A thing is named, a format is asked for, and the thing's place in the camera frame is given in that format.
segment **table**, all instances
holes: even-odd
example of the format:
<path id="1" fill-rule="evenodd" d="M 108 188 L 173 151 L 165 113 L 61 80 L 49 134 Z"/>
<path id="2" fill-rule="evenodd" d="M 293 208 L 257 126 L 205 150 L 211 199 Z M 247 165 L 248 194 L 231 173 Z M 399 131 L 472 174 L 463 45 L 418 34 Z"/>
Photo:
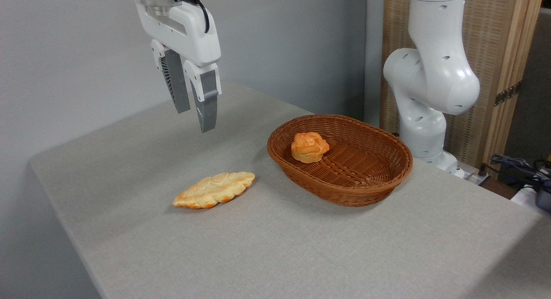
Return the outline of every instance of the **table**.
<path id="1" fill-rule="evenodd" d="M 327 203 L 266 152 L 275 128 L 309 113 L 223 92 L 205 134 L 167 103 L 31 160 L 102 297 L 551 297 L 547 218 L 421 162 L 376 205 Z M 230 203 L 171 206 L 236 171 L 257 179 Z"/>

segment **cable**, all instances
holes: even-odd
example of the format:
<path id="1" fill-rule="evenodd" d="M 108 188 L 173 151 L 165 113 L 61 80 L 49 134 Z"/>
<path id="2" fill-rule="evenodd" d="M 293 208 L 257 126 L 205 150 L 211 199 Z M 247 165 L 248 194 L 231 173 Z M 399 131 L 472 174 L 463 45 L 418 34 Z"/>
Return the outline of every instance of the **cable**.
<path id="1" fill-rule="evenodd" d="M 514 181 L 523 183 L 525 185 L 529 185 L 529 186 L 533 187 L 534 190 L 536 188 L 538 188 L 539 190 L 544 190 L 547 193 L 551 193 L 551 189 L 549 189 L 549 184 L 546 185 L 545 183 L 542 183 L 541 179 L 537 179 L 537 178 L 533 178 L 532 180 L 522 179 L 522 178 L 511 176 L 507 173 L 504 173 L 504 171 L 502 171 L 502 170 L 494 169 L 494 168 L 488 166 L 486 163 L 483 163 L 482 165 L 484 167 L 486 167 L 487 169 L 490 169 L 490 170 L 492 170 L 496 173 L 499 173 L 499 174 L 503 175 L 506 178 L 509 178 L 509 179 L 514 180 Z"/>
<path id="2" fill-rule="evenodd" d="M 205 33 L 208 33 L 210 30 L 210 20 L 208 17 L 207 9 L 203 5 L 203 3 L 201 3 L 201 0 L 181 0 L 181 1 L 191 3 L 193 5 L 199 5 L 201 7 L 201 9 L 203 10 L 203 15 L 205 16 Z"/>
<path id="3" fill-rule="evenodd" d="M 201 9 L 203 10 L 203 14 L 205 15 L 205 33 L 208 33 L 208 31 L 210 30 L 210 21 L 208 19 L 207 9 L 205 9 L 205 6 L 203 5 L 203 3 L 201 3 L 201 1 L 198 0 L 197 4 L 201 7 Z"/>

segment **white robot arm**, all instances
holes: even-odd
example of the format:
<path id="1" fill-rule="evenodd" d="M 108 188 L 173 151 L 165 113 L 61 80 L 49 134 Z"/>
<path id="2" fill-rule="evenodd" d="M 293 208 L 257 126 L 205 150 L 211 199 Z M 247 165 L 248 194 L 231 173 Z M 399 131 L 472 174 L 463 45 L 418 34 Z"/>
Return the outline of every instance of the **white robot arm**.
<path id="1" fill-rule="evenodd" d="M 191 108 L 188 92 L 192 92 L 201 130 L 209 131 L 216 124 L 221 93 L 216 65 L 220 44 L 212 15 L 200 0 L 135 1 L 176 110 Z"/>
<path id="2" fill-rule="evenodd" d="M 411 0 L 408 31 L 417 49 L 394 51 L 383 71 L 396 97 L 400 138 L 414 157 L 458 176 L 456 158 L 443 151 L 443 113 L 468 111 L 480 92 L 463 48 L 464 2 Z"/>

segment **wicker basket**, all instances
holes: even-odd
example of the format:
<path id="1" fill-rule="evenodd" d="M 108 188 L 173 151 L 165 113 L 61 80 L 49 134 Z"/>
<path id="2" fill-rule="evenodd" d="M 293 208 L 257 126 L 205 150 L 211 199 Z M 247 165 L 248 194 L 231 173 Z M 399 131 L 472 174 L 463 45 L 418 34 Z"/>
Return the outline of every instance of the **wicker basket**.
<path id="1" fill-rule="evenodd" d="M 317 132 L 331 147 L 320 162 L 291 156 L 296 133 Z M 341 115 L 307 115 L 277 128 L 268 153 L 297 185 L 331 203 L 364 207 L 390 195 L 411 172 L 412 154 L 397 137 Z"/>

